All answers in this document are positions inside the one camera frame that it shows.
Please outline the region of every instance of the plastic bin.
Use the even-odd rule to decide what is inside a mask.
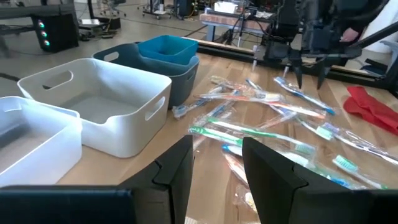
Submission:
[[[46,90],[51,77],[72,77]],[[135,156],[166,121],[171,79],[142,70],[79,59],[23,78],[25,97],[80,113],[83,144],[116,157]]]
[[[198,71],[199,58],[193,56],[188,65],[163,62],[143,57],[137,44],[121,44],[95,53],[94,58],[139,70],[166,75],[172,79],[169,109],[181,105],[191,94]]]
[[[198,50],[198,42],[172,35],[162,35],[138,43],[144,57],[187,65]]]
[[[0,98],[0,187],[55,184],[81,157],[79,114]]]

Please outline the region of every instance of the metal frame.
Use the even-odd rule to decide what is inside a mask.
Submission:
[[[380,30],[379,32],[357,42],[355,46],[365,48],[395,32],[398,32],[398,22],[395,22],[384,28],[383,30]],[[260,54],[255,54],[254,52],[250,52],[248,50],[239,50],[230,46],[216,45],[212,42],[199,42],[198,52],[249,63],[257,60],[258,65],[282,70],[285,68],[286,65],[283,62],[267,63],[262,59],[262,56],[264,54],[262,54],[261,52]],[[303,67],[302,70],[303,73],[307,75],[318,76],[318,74],[320,74],[321,72],[321,65],[316,64],[311,68]],[[341,66],[333,66],[327,78],[342,82],[384,89],[389,91],[396,98],[398,98],[398,60],[392,63],[391,68],[383,76],[369,74],[361,70],[352,70]]]

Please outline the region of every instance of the green toothbrush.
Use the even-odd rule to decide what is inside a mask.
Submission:
[[[309,155],[314,155],[314,153],[315,153],[315,147],[313,147],[309,144],[306,144],[304,142],[300,142],[296,139],[290,138],[288,136],[284,136],[284,135],[276,134],[276,133],[267,133],[267,132],[263,132],[263,131],[258,131],[258,130],[252,129],[252,128],[240,126],[238,124],[232,124],[232,123],[223,121],[222,119],[218,119],[215,117],[209,117],[207,119],[207,121],[209,123],[221,126],[223,128],[231,129],[234,131],[239,131],[244,134],[252,134],[255,136],[264,136],[264,137],[269,137],[269,138],[282,139],[282,140],[285,140],[285,141],[295,144],[295,150],[297,150],[297,151],[300,151],[300,152],[303,152],[303,153],[306,153]]]
[[[365,176],[361,175],[358,171],[359,168],[358,166],[353,163],[352,161],[349,161],[348,159],[344,158],[341,155],[336,156],[336,158],[334,158],[333,163],[338,166],[340,169],[344,170],[345,172],[355,176],[356,178],[362,180],[363,182],[377,188],[377,189],[388,189],[387,186],[376,183],[374,181],[369,180],[368,178],[366,178]]]
[[[198,126],[192,126],[189,129],[189,132],[192,134],[200,134],[203,136],[206,136],[208,138],[212,138],[215,140],[223,141],[228,144],[234,144],[236,146],[242,146],[243,145],[243,140],[240,138],[237,138],[235,136],[232,136],[230,134],[222,133],[221,131],[213,130],[210,128],[203,128],[203,127],[198,127]]]

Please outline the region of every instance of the red glove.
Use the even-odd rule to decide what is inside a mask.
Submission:
[[[344,109],[365,121],[398,135],[398,113],[366,93],[361,86],[349,86],[351,97],[344,102]]]

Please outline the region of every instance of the white storage bin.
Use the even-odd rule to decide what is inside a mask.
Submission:
[[[81,129],[75,111],[0,98],[0,187],[57,183],[80,160]]]
[[[69,71],[49,90],[43,84]],[[79,59],[18,82],[25,97],[80,113],[83,144],[116,157],[138,154],[165,124],[171,79],[97,59]]]

